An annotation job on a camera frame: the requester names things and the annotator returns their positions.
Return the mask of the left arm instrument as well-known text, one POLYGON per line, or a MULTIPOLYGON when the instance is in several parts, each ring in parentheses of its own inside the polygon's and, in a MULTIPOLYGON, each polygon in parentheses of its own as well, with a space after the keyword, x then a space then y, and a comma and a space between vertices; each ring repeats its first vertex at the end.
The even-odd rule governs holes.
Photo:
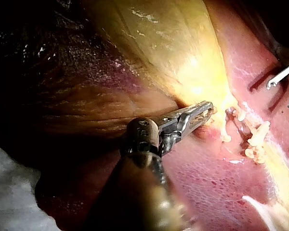
POLYGON ((133 119, 122 135, 121 156, 137 151, 164 156, 182 139, 185 115, 184 111, 173 111, 133 119))

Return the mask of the left arm instrument jaw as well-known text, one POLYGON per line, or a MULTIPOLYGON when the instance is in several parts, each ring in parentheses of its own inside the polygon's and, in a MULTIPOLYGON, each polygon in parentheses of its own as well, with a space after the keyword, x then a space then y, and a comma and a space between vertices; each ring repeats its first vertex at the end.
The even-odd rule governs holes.
POLYGON ((189 107, 186 107, 180 115, 180 118, 191 116, 195 117, 198 115, 208 115, 214 111, 214 107, 212 102, 202 101, 200 103, 196 103, 189 107))
POLYGON ((202 112, 190 112, 184 118, 183 131, 191 132, 198 127, 204 125, 211 117, 213 109, 206 109, 202 112))

